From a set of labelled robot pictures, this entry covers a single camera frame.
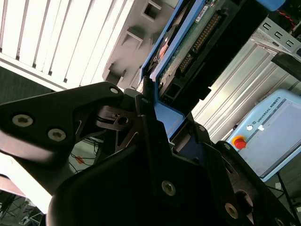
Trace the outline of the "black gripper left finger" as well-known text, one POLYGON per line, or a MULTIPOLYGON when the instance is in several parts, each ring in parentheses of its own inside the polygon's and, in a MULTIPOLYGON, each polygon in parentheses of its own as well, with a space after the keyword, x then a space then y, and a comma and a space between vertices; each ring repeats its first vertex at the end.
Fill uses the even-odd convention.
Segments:
POLYGON ((175 195, 176 190, 162 186, 172 178, 172 156, 155 112, 152 81, 142 92, 121 91, 105 81, 2 104, 0 172, 35 204, 49 204, 57 189, 75 176, 67 165, 74 146, 103 134, 113 141, 107 159, 128 148, 143 150, 153 194, 161 187, 175 195))

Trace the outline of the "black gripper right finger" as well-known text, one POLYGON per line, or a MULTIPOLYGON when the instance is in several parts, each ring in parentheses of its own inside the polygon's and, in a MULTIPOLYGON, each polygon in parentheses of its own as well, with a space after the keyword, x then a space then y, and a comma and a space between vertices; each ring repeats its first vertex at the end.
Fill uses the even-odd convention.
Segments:
POLYGON ((213 143, 207 130, 188 114, 191 133, 222 155, 223 165, 235 195, 234 213, 246 220, 244 226, 299 226, 297 217, 284 207, 243 158, 225 141, 213 143))

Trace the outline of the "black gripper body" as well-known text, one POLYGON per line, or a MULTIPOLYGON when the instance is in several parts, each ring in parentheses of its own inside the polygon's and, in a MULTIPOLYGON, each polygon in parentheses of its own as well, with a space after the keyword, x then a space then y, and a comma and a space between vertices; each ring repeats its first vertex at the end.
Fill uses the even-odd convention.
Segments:
POLYGON ((66 180, 48 210, 50 226, 235 226, 203 167, 173 155, 174 196, 152 192, 146 153, 128 148, 66 180))

